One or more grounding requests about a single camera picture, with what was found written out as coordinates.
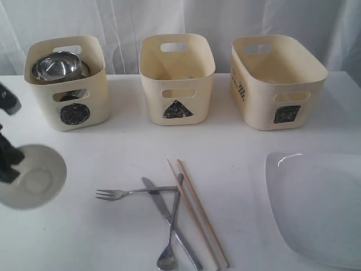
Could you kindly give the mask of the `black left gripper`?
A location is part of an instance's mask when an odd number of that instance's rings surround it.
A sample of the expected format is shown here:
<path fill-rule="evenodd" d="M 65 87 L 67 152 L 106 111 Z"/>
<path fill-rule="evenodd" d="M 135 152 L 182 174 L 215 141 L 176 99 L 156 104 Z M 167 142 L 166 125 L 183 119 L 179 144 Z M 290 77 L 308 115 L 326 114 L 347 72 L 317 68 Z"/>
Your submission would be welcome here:
<path fill-rule="evenodd" d="M 8 115 L 14 115 L 21 109 L 18 97 L 3 83 L 1 83 L 0 107 Z M 1 182 L 13 183 L 20 176 L 20 172 L 12 166 L 19 165 L 23 160 L 24 154 L 1 134 Z"/>

